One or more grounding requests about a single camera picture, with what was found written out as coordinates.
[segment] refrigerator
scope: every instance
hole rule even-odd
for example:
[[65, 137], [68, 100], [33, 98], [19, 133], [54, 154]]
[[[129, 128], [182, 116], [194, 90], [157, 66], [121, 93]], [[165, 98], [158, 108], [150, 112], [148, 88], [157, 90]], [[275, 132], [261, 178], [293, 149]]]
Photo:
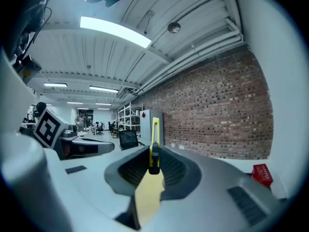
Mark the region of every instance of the refrigerator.
[[[163, 113], [160, 111], [143, 110], [140, 111], [140, 141], [145, 145], [151, 145], [151, 135], [153, 129], [153, 118], [160, 121], [160, 145], [164, 145]], [[157, 128], [155, 129], [155, 141], [157, 141]]]

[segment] red box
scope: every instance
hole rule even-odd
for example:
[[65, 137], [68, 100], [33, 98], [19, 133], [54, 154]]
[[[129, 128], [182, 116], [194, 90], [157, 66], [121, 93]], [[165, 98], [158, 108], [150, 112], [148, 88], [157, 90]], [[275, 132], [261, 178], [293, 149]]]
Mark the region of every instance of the red box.
[[251, 177], [267, 188], [270, 188], [270, 184], [273, 182], [266, 164], [253, 165]]

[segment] fluorescent light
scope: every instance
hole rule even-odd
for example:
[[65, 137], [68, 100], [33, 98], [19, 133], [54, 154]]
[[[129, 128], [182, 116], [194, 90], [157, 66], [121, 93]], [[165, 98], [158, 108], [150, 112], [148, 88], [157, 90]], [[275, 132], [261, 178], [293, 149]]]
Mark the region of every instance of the fluorescent light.
[[84, 29], [92, 29], [112, 34], [120, 38], [123, 38], [127, 41], [131, 41], [135, 44], [138, 44], [144, 48], [149, 46], [151, 42], [151, 40], [147, 39], [145, 36], [136, 33], [131, 29], [125, 28], [113, 22], [104, 21], [96, 18], [82, 16], [80, 27]]
[[106, 92], [118, 93], [118, 90], [104, 87], [89, 86], [90, 89], [101, 90]]
[[106, 105], [106, 106], [111, 106], [112, 104], [109, 104], [109, 103], [96, 103], [96, 105]]
[[67, 87], [65, 83], [44, 83], [46, 87]]
[[83, 104], [81, 102], [67, 102], [67, 104]]

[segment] brick wall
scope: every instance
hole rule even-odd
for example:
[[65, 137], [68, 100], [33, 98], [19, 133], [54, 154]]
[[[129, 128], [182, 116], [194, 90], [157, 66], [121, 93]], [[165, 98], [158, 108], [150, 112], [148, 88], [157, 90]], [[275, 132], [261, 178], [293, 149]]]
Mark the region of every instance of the brick wall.
[[198, 63], [134, 103], [163, 111], [165, 145], [231, 159], [265, 159], [270, 153], [271, 101], [247, 46]]

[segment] ceiling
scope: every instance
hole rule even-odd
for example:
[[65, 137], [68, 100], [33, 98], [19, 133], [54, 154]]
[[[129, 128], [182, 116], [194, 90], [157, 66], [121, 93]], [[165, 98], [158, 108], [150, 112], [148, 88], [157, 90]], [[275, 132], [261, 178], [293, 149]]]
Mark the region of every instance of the ceiling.
[[[55, 102], [79, 101], [89, 108], [96, 107], [95, 102], [118, 108], [134, 98], [131, 93], [143, 92], [139, 87], [155, 85], [150, 82], [153, 76], [174, 66], [184, 54], [236, 28], [241, 30], [235, 0], [121, 0], [110, 8], [104, 1], [50, 0], [47, 6], [52, 15], [28, 51], [42, 70], [28, 86]], [[121, 24], [151, 39], [151, 45], [144, 49], [109, 34], [81, 29], [81, 16]], [[176, 34], [167, 30], [173, 21], [181, 25]], [[195, 62], [207, 57], [196, 53]], [[62, 82], [68, 87], [46, 88], [44, 82]], [[93, 92], [89, 85], [119, 92]], [[120, 99], [123, 90], [129, 94]]]

